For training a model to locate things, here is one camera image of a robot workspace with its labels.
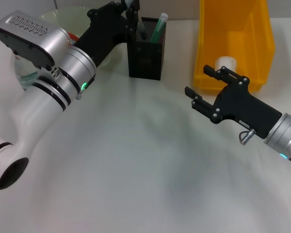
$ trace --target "white robotic arm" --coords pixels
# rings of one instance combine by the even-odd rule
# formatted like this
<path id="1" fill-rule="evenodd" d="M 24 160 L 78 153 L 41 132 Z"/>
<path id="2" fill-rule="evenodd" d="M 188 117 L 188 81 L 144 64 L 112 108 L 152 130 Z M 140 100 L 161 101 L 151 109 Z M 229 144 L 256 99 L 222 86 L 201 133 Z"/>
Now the white robotic arm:
<path id="1" fill-rule="evenodd" d="M 69 46 L 69 35 L 63 29 L 23 12 L 13 12 L 0 21 L 0 41 L 41 70 L 10 111 L 17 141 L 0 138 L 0 189 L 23 174 L 40 138 L 74 99 L 81 98 L 97 66 L 114 46 L 134 39 L 139 9 L 139 0 L 133 0 L 129 7 L 122 1 L 90 10 L 91 26 L 75 46 Z M 127 18 L 121 16 L 124 11 Z"/>

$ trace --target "green indicator light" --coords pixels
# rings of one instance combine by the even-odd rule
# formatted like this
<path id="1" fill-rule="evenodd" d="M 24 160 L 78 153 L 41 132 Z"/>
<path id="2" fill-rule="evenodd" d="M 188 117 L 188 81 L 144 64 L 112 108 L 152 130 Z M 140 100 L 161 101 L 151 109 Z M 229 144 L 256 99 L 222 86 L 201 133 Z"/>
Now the green indicator light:
<path id="1" fill-rule="evenodd" d="M 83 83 L 83 85 L 82 85 L 82 87 L 81 87 L 81 91 L 85 90 L 86 84 L 87 84 L 87 83 Z"/>

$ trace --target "green pen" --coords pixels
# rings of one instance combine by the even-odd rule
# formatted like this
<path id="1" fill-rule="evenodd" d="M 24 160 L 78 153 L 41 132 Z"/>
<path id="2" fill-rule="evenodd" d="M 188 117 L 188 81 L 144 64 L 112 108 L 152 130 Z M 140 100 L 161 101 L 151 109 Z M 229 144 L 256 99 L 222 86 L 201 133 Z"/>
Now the green pen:
<path id="1" fill-rule="evenodd" d="M 158 42 L 158 40 L 159 40 L 163 30 L 164 30 L 164 26 L 165 26 L 167 20 L 168 20 L 168 14 L 162 13 L 158 23 L 156 24 L 153 35 L 151 37 L 151 40 L 150 40 L 151 43 Z"/>

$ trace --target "cable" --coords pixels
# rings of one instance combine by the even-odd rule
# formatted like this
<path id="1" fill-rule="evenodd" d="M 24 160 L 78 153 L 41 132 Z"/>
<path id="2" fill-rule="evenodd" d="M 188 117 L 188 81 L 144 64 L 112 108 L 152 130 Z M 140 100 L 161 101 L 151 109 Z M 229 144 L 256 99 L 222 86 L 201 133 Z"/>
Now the cable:
<path id="1" fill-rule="evenodd" d="M 57 6 L 56 0 L 54 0 L 54 5 L 55 5 L 55 9 L 57 10 L 58 9 L 58 6 Z"/>
<path id="2" fill-rule="evenodd" d="M 240 132 L 240 134 L 239 134 L 239 141 L 242 141 L 242 134 L 244 134 L 244 133 L 248 133 L 249 131 L 242 131 L 242 132 Z"/>

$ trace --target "white table surface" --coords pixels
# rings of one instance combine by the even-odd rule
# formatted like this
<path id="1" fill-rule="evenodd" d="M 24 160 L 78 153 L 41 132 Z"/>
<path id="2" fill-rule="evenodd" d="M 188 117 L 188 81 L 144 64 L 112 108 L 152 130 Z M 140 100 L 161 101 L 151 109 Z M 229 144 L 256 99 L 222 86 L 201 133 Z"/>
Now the white table surface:
<path id="1" fill-rule="evenodd" d="M 291 18 L 272 19 L 276 53 L 255 95 L 291 114 Z M 0 233 L 291 233 L 291 162 L 258 137 L 191 108 L 198 21 L 169 21 L 161 81 L 128 77 L 126 45 L 0 191 Z M 22 94 L 0 42 L 0 136 Z M 205 96 L 213 103 L 214 97 Z"/>

